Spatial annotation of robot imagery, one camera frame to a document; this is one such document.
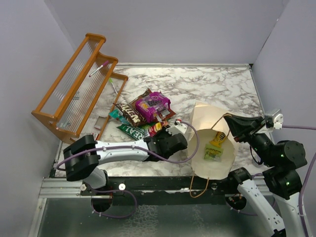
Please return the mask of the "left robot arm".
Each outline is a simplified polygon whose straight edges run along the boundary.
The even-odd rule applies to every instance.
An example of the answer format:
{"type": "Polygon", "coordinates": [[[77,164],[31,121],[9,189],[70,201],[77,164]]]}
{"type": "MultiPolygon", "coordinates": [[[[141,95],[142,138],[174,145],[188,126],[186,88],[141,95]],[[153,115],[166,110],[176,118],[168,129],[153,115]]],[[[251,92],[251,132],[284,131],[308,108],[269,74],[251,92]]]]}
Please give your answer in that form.
{"type": "Polygon", "coordinates": [[[109,189],[108,174],[99,169],[99,165],[119,161],[168,160],[187,146],[182,133],[125,143],[101,142],[96,141],[93,135],[85,135],[63,150],[66,180],[83,180],[97,194],[103,195],[109,189]]]}

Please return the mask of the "brown snack packet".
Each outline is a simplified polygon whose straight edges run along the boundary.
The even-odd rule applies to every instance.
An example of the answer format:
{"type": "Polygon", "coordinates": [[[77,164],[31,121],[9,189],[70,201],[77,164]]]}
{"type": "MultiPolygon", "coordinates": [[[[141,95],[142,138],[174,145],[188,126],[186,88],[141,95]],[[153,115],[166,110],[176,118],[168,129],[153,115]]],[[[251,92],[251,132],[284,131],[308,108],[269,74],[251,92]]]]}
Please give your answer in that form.
{"type": "Polygon", "coordinates": [[[120,110],[127,121],[134,127],[143,126],[146,119],[130,104],[117,103],[114,106],[120,110]]]}

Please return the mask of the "white paper bag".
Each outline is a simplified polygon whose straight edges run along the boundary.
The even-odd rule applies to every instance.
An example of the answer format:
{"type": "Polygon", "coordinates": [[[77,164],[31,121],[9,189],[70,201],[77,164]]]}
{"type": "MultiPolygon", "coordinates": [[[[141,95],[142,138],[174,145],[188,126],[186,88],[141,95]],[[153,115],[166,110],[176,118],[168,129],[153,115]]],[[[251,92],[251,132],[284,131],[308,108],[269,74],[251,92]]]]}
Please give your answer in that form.
{"type": "Polygon", "coordinates": [[[197,198],[205,193],[211,180],[227,178],[238,152],[238,144],[234,141],[232,132],[225,118],[231,118],[232,113],[203,102],[196,102],[190,115],[190,124],[195,130],[188,129],[188,156],[193,155],[189,194],[197,198]],[[195,177],[206,180],[204,190],[193,194],[195,177]]]}

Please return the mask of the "orange fruit candy bag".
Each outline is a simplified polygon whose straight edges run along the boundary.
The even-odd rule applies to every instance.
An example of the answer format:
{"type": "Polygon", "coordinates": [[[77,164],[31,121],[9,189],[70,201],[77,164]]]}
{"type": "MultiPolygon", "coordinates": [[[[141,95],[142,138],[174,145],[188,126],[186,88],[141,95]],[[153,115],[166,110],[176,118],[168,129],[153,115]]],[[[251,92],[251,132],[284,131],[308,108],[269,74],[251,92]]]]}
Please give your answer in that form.
{"type": "Polygon", "coordinates": [[[154,137],[155,135],[157,135],[160,131],[162,131],[162,129],[164,127],[168,126],[168,122],[167,121],[162,121],[162,122],[157,122],[154,125],[150,126],[148,128],[148,134],[151,137],[154,137]]]}

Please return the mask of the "light green mints packet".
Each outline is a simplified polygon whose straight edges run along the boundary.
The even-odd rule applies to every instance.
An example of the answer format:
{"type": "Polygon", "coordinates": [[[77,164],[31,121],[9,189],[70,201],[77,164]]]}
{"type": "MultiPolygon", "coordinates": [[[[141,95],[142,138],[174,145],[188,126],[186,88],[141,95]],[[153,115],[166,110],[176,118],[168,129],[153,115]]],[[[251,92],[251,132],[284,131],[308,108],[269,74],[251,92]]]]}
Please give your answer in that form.
{"type": "Polygon", "coordinates": [[[221,162],[222,154],[223,154],[222,148],[215,147],[211,144],[206,144],[204,148],[203,159],[221,162]]]}

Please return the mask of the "yellow snack packet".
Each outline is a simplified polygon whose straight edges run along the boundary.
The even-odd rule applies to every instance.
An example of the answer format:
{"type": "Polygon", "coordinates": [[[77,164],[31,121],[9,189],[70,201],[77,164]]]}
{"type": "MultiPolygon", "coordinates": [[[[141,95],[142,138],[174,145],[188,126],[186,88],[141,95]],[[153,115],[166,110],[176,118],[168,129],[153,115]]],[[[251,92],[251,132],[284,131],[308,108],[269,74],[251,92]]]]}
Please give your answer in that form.
{"type": "Polygon", "coordinates": [[[225,133],[218,131],[215,137],[209,143],[215,147],[221,147],[226,139],[227,139],[227,136],[225,135],[225,133]]]}

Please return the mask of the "green chips bag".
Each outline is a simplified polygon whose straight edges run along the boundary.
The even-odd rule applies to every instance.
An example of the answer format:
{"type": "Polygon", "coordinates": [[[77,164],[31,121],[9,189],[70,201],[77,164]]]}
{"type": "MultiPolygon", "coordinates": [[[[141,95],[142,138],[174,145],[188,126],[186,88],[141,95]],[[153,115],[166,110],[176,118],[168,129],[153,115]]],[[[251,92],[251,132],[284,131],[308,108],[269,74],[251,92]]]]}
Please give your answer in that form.
{"type": "Polygon", "coordinates": [[[148,123],[148,124],[145,124],[143,126],[138,126],[138,127],[134,127],[132,125],[121,124],[120,126],[117,126],[117,129],[119,129],[120,131],[122,131],[123,133],[127,134],[128,136],[130,136],[131,138],[135,140],[142,140],[145,137],[150,137],[148,134],[148,128],[154,125],[155,123],[156,122],[148,123]]]}

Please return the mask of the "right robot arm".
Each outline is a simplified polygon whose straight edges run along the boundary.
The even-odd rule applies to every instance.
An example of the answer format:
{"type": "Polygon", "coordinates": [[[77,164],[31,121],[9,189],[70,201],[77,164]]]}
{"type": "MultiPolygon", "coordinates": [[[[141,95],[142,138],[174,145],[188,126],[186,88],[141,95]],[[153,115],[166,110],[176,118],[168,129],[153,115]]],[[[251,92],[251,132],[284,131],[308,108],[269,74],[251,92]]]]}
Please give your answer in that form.
{"type": "Polygon", "coordinates": [[[277,214],[259,192],[254,179],[245,168],[231,171],[227,188],[242,194],[255,210],[272,237],[311,237],[313,235],[303,204],[303,193],[310,176],[301,181],[297,169],[307,165],[303,144],[283,140],[274,144],[266,135],[284,127],[283,114],[276,110],[264,117],[247,118],[232,114],[223,116],[236,142],[248,143],[264,165],[264,181],[277,202],[277,214]]]}

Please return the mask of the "teal snack packet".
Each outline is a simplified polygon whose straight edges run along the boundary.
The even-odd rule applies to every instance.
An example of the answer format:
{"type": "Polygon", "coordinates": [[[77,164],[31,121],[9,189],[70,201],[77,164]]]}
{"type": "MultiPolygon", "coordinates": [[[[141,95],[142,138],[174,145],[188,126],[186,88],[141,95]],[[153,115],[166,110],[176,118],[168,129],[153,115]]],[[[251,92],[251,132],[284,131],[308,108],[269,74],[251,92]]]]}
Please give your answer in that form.
{"type": "Polygon", "coordinates": [[[129,121],[123,116],[123,113],[118,109],[114,109],[112,112],[110,112],[109,116],[117,121],[120,121],[122,124],[130,125],[129,121]]]}

